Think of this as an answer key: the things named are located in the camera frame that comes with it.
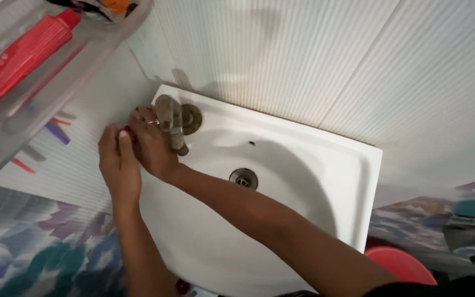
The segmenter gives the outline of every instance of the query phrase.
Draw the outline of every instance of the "faucet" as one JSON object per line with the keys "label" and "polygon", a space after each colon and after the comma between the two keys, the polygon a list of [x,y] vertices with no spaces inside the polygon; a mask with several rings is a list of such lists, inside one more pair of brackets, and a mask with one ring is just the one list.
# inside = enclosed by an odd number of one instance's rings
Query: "faucet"
{"label": "faucet", "polygon": [[181,104],[168,95],[160,95],[155,100],[154,111],[161,130],[170,135],[172,149],[179,156],[186,156],[189,149],[184,142]]}

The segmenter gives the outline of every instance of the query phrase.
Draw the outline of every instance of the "sink basin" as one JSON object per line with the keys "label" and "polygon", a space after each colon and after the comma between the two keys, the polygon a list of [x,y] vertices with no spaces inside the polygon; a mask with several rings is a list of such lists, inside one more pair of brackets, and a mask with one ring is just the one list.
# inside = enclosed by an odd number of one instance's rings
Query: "sink basin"
{"label": "sink basin", "polygon": [[[162,85],[155,98],[162,94],[194,104],[203,115],[201,128],[185,138],[190,152],[182,163],[225,180],[249,169],[258,192],[364,250],[380,149],[174,87]],[[143,179],[142,217],[166,265],[182,279],[237,297],[312,290],[203,203],[148,174]]]}

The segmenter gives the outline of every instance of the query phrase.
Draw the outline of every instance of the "hand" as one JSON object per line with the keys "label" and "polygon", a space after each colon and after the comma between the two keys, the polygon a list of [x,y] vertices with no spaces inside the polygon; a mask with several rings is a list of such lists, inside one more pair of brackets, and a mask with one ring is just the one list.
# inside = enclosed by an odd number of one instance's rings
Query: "hand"
{"label": "hand", "polygon": [[149,174],[170,183],[181,167],[177,154],[172,151],[167,134],[159,129],[150,107],[139,106],[131,113],[128,126],[135,133],[135,155]]}
{"label": "hand", "polygon": [[142,180],[129,133],[125,130],[119,132],[114,124],[107,126],[98,142],[98,153],[100,171],[109,188],[113,210],[137,207]]}

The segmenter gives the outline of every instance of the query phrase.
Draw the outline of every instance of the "drain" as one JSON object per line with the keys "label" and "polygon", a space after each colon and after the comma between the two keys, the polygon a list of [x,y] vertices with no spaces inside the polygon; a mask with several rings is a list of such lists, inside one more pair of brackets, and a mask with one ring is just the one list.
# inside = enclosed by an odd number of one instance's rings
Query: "drain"
{"label": "drain", "polygon": [[239,168],[234,170],[228,179],[240,186],[255,190],[258,188],[258,177],[256,174],[247,168]]}

